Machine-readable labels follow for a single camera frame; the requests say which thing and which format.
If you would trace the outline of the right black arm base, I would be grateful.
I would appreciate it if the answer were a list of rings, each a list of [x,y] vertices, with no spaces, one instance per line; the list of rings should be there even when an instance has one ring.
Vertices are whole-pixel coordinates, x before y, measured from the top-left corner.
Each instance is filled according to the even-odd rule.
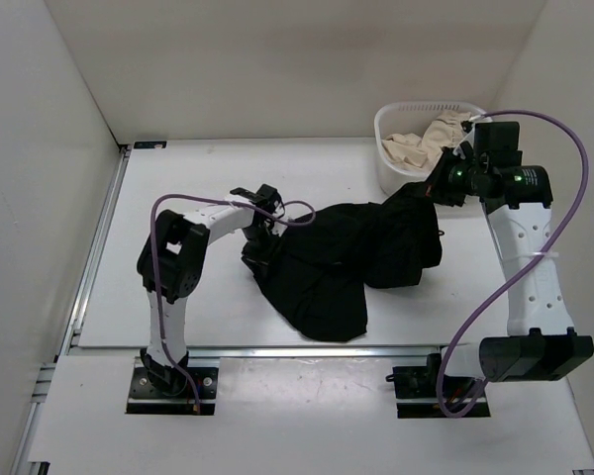
[[[393,366],[385,381],[393,385],[399,420],[443,419],[437,398],[438,372],[442,357],[430,353],[425,365]],[[451,412],[462,410],[474,394],[477,381],[471,377],[445,376],[443,398]]]

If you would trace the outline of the black trousers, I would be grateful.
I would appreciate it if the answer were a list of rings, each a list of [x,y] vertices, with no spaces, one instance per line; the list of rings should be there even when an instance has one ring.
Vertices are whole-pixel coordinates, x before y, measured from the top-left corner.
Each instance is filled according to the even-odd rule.
[[[297,222],[281,237],[250,238],[242,261],[274,310],[315,341],[364,335],[364,289],[416,286],[443,256],[435,204],[418,184],[381,204],[341,203]]]

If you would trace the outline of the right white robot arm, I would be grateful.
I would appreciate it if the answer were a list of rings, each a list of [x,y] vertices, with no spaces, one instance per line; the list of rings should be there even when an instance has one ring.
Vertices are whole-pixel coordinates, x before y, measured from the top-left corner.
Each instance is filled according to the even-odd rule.
[[[445,396],[461,377],[559,380],[594,353],[592,337],[577,333],[565,307],[551,250],[568,221],[550,226],[549,177],[543,167],[523,164],[518,123],[475,122],[464,129],[463,141],[444,151],[430,175],[426,195],[447,206],[479,199],[505,277],[481,307],[507,296],[507,333],[444,350],[443,361],[426,369],[426,386]]]

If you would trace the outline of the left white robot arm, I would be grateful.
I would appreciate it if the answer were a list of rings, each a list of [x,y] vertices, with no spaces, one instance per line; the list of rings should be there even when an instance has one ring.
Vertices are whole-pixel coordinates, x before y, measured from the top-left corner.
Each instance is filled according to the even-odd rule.
[[[168,397],[193,390],[186,371],[185,309],[209,245],[241,231],[246,238],[243,263],[255,276],[265,275],[286,230],[280,194],[267,184],[255,192],[239,187],[224,200],[201,202],[205,206],[192,213],[158,212],[137,263],[150,306],[149,345],[140,350],[140,358],[150,383]]]

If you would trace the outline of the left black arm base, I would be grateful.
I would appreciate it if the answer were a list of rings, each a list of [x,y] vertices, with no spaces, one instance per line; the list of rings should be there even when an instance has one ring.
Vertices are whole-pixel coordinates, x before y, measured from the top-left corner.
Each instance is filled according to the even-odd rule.
[[[202,363],[189,366],[199,398],[188,380],[174,371],[173,384],[165,383],[136,358],[129,386],[126,413],[129,415],[213,416],[216,410],[219,367]]]

